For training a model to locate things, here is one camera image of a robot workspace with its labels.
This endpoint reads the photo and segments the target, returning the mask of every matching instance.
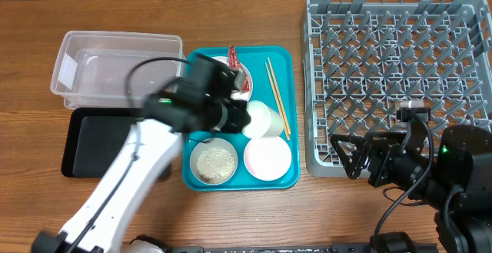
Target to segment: teal tray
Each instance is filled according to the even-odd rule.
[[[294,77],[292,72],[292,58],[287,50],[280,46],[247,46],[237,47],[239,61],[248,68],[253,78],[253,94],[251,100],[260,100],[275,111],[278,111],[275,103],[274,94],[271,90],[270,81],[268,80],[267,70],[264,63],[270,57],[271,64],[274,67],[275,76],[277,77],[278,88],[282,95],[285,112],[287,113],[289,126],[291,127],[291,140],[287,141],[285,133],[281,137],[287,141],[292,152],[292,164],[287,173],[275,181],[258,180],[249,174],[244,166],[243,154],[244,147],[249,142],[243,134],[216,134],[217,138],[223,138],[229,141],[238,153],[239,164],[236,173],[223,184],[206,185],[196,179],[190,169],[190,154],[193,148],[198,144],[197,141],[187,140],[183,145],[183,169],[182,175],[186,185],[195,191],[240,191],[240,190],[263,190],[276,188],[290,188],[299,179],[301,175],[301,164],[299,162],[299,141],[298,141],[298,124],[295,104]],[[197,53],[209,57],[227,56],[228,48],[200,48],[193,51],[189,56],[189,61],[196,59]],[[189,72],[190,66],[186,67],[186,73]],[[208,132],[194,132],[189,138],[202,141],[211,137]]]

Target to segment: wooden tabletop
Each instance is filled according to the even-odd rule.
[[[315,178],[304,164],[300,20],[305,0],[64,0],[0,3],[0,251],[27,252],[42,229],[56,233],[96,179],[60,172],[71,111],[50,92],[70,30],[179,35],[184,53],[228,45],[280,45],[292,55],[302,175],[281,191],[195,192],[173,175],[149,192],[125,240],[146,234],[170,245],[329,245],[368,241],[391,204],[365,180]],[[398,207],[382,232],[437,242],[435,210]]]

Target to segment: wooden chopstick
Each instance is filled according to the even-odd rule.
[[[278,101],[280,102],[282,112],[284,113],[285,123],[287,124],[287,132],[290,135],[291,134],[291,126],[289,126],[289,121],[287,120],[287,113],[285,112],[284,103],[282,101],[282,96],[280,95],[280,91],[278,90],[277,78],[275,78],[274,67],[271,66],[270,57],[268,57],[268,63],[270,64],[271,76],[273,76],[273,79],[274,79],[274,86],[275,86],[275,90],[277,91]]]
[[[270,69],[268,69],[268,64],[265,62],[264,63],[265,67],[267,68],[267,73],[268,73],[268,79],[270,79],[270,86],[271,86],[271,91],[274,93],[274,97],[275,97],[275,103],[277,103],[277,108],[278,108],[278,112],[280,113],[280,116],[282,117],[282,120],[284,120],[284,131],[285,131],[285,136],[287,137],[287,140],[290,141],[291,138],[289,137],[289,132],[287,131],[287,118],[284,116],[282,110],[281,110],[281,106],[280,106],[280,103],[278,101],[278,97],[277,97],[277,92],[275,92],[275,87],[274,87],[274,83],[273,81],[271,80],[271,75],[270,75]]]

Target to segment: gray dish rack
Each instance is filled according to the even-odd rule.
[[[397,131],[400,100],[430,107],[437,148],[450,125],[490,131],[490,21],[487,0],[307,0],[301,21],[307,170],[345,176],[330,135]]]

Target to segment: cable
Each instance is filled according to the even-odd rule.
[[[391,187],[391,188],[385,188],[383,190],[383,196],[389,200],[389,201],[392,201],[392,202],[395,202],[396,200],[390,198],[388,195],[387,195],[387,192],[392,190],[392,189],[399,189],[401,191],[404,191],[404,189],[400,188],[400,187]],[[400,203],[400,205],[402,206],[406,206],[406,207],[417,207],[417,206],[422,206],[422,205],[426,205],[425,203],[423,203],[422,201],[417,201],[417,202],[413,202],[413,203]]]
[[[130,90],[130,82],[131,82],[131,77],[133,74],[143,65],[146,65],[151,62],[157,62],[157,61],[177,61],[177,62],[183,62],[187,65],[190,65],[191,62],[180,59],[180,58],[174,58],[174,57],[158,57],[158,58],[150,58],[148,60],[145,60],[143,62],[138,63],[135,67],[133,67],[130,72],[126,75],[125,77],[125,97],[128,103],[128,107],[130,108],[135,108],[135,103],[133,101],[133,98],[131,97],[131,90]],[[180,78],[174,77],[170,81],[164,84],[162,89],[166,89],[170,87],[173,84],[176,84],[179,81]],[[87,225],[84,227],[84,229],[80,232],[78,237],[74,240],[74,242],[71,243],[70,247],[67,249],[65,253],[72,253],[76,248],[77,245],[82,241],[82,239],[85,237],[85,235],[91,230],[91,228],[94,226],[95,221],[98,219],[99,215],[102,213],[106,205],[109,203],[113,195],[116,193],[118,190],[119,186],[125,179],[127,173],[130,171],[131,165],[133,165],[134,161],[137,161],[140,157],[138,157],[138,151],[140,150],[140,144],[141,144],[141,131],[140,131],[140,125],[138,124],[138,118],[135,116],[135,148],[133,150],[133,153],[131,154],[131,161],[128,163],[128,166],[125,169],[125,172],[123,172],[123,175],[120,177],[118,182],[116,183],[115,187],[111,190],[109,193],[108,197],[102,202],[101,206],[99,206],[98,210],[94,213],[94,215],[87,221]]]
[[[446,224],[448,228],[449,228],[449,204],[451,202],[451,199],[453,199],[453,197],[460,192],[463,192],[462,187],[459,185],[454,185],[453,188],[451,188],[449,195],[447,195],[446,203],[444,203],[444,210],[443,210],[444,224]]]
[[[422,176],[419,177],[418,180],[415,181],[415,183],[409,187],[409,189],[404,192],[402,195],[400,195],[400,197],[389,207],[388,210],[386,210],[386,212],[383,214],[383,216],[381,217],[381,219],[379,220],[379,222],[377,223],[376,225],[376,229],[374,230],[374,237],[373,237],[373,240],[374,240],[374,247],[375,248],[379,248],[379,241],[378,241],[378,236],[379,236],[379,231],[381,230],[381,227],[383,226],[383,223],[386,221],[386,219],[390,216],[391,212],[411,193],[414,191],[415,188],[418,187],[418,185],[421,184],[421,182],[426,178],[426,176],[429,174],[429,172],[431,171],[431,167],[432,167],[432,162],[433,162],[433,159],[434,159],[434,141],[432,139],[432,133],[431,133],[431,130],[429,129],[429,126],[427,125],[427,123],[425,123],[422,118],[420,118],[418,115],[413,115],[413,119],[416,119],[418,120],[424,127],[425,127],[425,131],[427,133],[427,139],[429,140],[429,162],[427,163],[427,167],[425,168],[425,171],[424,173],[422,174]]]

